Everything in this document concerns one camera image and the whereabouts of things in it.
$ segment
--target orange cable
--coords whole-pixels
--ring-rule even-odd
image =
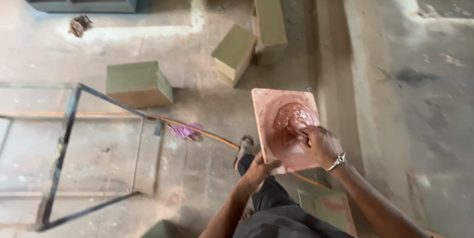
[[[19,111],[19,112],[8,112],[8,113],[6,113],[6,114],[19,114],[19,115],[21,115],[21,114],[27,114],[27,113],[29,113],[29,112]],[[45,114],[45,115],[61,115],[61,114],[64,114],[64,112],[62,112],[62,111],[32,111],[31,113],[33,113],[33,114]],[[78,115],[115,115],[115,116],[128,116],[128,115],[133,115],[133,114],[126,113],[126,112],[99,112],[99,111],[78,111],[78,112],[76,112],[76,114],[78,114]],[[213,135],[213,134],[211,134],[211,133],[209,133],[209,132],[206,132],[206,131],[203,131],[203,130],[201,130],[201,129],[194,128],[194,127],[189,126],[189,125],[187,125],[187,124],[185,124],[185,123],[182,123],[182,122],[179,122],[179,121],[176,121],[176,120],[170,120],[170,119],[163,118],[163,117],[159,117],[159,116],[148,116],[148,117],[149,117],[149,118],[153,118],[153,119],[157,119],[157,120],[168,121],[168,122],[171,122],[171,123],[174,123],[174,124],[178,124],[178,125],[181,125],[181,126],[185,126],[185,127],[189,128],[189,129],[191,129],[191,130],[193,130],[193,131],[202,133],[202,134],[204,134],[204,135],[206,135],[206,136],[209,136],[209,137],[211,137],[211,138],[214,138],[214,139],[216,139],[216,140],[219,140],[219,141],[221,141],[221,142],[223,142],[223,143],[225,143],[225,144],[227,144],[227,145],[229,145],[229,146],[231,146],[231,147],[233,147],[233,148],[236,148],[236,149],[239,148],[236,144],[234,144],[234,143],[232,143],[232,142],[230,142],[230,141],[228,141],[228,140],[226,140],[226,139],[223,139],[223,138],[221,138],[221,137],[219,137],[219,136]],[[326,188],[326,189],[328,188],[328,187],[326,187],[325,185],[322,185],[322,184],[317,183],[317,182],[315,182],[315,181],[313,181],[313,180],[310,180],[310,179],[308,179],[308,178],[306,178],[306,177],[304,177],[304,176],[301,176],[301,175],[299,175],[299,174],[297,174],[297,173],[295,173],[295,172],[292,172],[291,174],[293,174],[294,176],[298,177],[298,178],[301,179],[301,180],[305,180],[305,181],[311,183],[312,185],[315,185],[315,186],[318,186],[318,187],[322,187],[322,188]]]

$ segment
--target right hand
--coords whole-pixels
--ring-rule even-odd
[[[326,171],[334,165],[342,154],[339,139],[321,126],[307,126],[298,130],[308,137],[300,136],[299,143],[307,156],[314,159]]]

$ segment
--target left hand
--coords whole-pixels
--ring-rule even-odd
[[[250,194],[257,193],[262,188],[263,182],[268,177],[268,172],[281,166],[281,160],[274,160],[269,163],[264,162],[262,151],[258,153],[247,172],[240,178],[238,186],[244,187]]]

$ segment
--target green wooden block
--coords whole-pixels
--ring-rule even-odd
[[[175,227],[166,220],[161,220],[149,229],[141,238],[176,238]]]
[[[217,71],[228,77],[231,87],[235,86],[252,61],[256,42],[256,35],[234,24],[211,54],[216,59]]]
[[[258,36],[258,65],[276,63],[288,44],[280,0],[255,0],[252,27]]]
[[[106,94],[135,109],[173,104],[173,88],[157,61],[107,66]]]
[[[234,88],[234,86],[237,84],[237,82],[234,82],[231,80],[229,77],[227,77],[225,74],[223,74],[220,71],[216,71],[217,73],[217,79],[222,83],[227,85],[228,87]]]

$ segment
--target metal bracelet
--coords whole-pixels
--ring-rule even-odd
[[[342,155],[336,158],[336,161],[334,162],[333,166],[331,166],[331,168],[328,169],[328,172],[335,169],[339,164],[343,163],[344,161],[346,161],[346,152],[342,152]]]

